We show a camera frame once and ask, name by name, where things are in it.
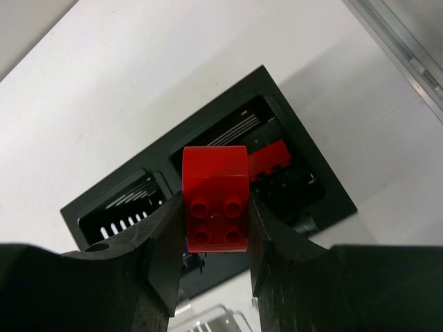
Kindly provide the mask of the aluminium table edge rail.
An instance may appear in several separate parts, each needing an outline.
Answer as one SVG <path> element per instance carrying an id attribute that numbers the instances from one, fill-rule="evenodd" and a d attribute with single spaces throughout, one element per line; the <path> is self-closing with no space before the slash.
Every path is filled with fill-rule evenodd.
<path id="1" fill-rule="evenodd" d="M 442 120 L 442 2 L 343 2 Z"/>

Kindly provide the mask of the black two-slot container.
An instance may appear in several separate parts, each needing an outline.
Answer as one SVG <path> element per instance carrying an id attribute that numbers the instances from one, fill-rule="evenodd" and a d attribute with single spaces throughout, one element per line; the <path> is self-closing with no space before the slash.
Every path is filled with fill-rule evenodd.
<path id="1" fill-rule="evenodd" d="M 62 208 L 81 249 L 120 234 L 183 192 L 179 299 L 249 267 L 248 199 L 310 236 L 357 208 L 288 101 L 259 67 Z"/>

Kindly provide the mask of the red curved lego brick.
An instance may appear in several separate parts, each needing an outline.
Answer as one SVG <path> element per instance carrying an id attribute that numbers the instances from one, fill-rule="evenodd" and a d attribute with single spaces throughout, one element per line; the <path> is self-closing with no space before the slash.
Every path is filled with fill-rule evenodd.
<path id="1" fill-rule="evenodd" d="M 182 192 L 191 253 L 248 248 L 248 154 L 245 146 L 185 147 Z"/>

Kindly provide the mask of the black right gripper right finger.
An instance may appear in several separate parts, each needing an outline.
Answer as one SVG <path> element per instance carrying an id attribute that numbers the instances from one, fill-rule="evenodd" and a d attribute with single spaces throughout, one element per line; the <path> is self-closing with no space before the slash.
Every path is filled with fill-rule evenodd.
<path id="1" fill-rule="evenodd" d="M 251 284 L 263 331 L 441 331 L 442 248 L 324 248 L 249 199 Z"/>

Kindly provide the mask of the red lego plate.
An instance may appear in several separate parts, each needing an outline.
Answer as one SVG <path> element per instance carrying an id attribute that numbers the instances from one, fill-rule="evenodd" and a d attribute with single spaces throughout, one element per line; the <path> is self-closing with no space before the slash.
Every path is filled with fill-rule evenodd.
<path id="1" fill-rule="evenodd" d="M 255 182 L 260 174 L 272 174 L 276 167 L 286 167 L 291 162 L 291 154 L 284 143 L 278 140 L 248 155 L 250 182 Z"/>

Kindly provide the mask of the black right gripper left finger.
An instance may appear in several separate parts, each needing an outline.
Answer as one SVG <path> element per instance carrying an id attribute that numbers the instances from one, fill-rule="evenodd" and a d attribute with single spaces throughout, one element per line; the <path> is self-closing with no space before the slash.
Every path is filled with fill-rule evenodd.
<path id="1" fill-rule="evenodd" d="M 166 331 L 177 305 L 184 204 L 84 251 L 1 245 L 2 331 Z"/>

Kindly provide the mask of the purple square lego brick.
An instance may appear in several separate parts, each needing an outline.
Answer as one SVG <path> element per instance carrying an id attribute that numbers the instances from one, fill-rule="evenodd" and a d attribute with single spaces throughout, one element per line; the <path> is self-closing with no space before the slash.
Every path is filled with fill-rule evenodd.
<path id="1" fill-rule="evenodd" d="M 198 253 L 191 253 L 188 245 L 188 239 L 185 238 L 183 249 L 183 267 L 184 268 L 202 268 L 204 266 L 204 258 Z"/>

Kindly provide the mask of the white two-slot container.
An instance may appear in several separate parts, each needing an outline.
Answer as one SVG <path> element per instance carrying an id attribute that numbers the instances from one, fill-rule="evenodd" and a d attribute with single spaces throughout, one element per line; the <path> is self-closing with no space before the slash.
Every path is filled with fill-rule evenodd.
<path id="1" fill-rule="evenodd" d="M 176 307 L 174 317 L 169 319 L 168 331 L 242 332 L 253 329 L 241 311 L 221 303 L 198 309 L 187 299 Z"/>

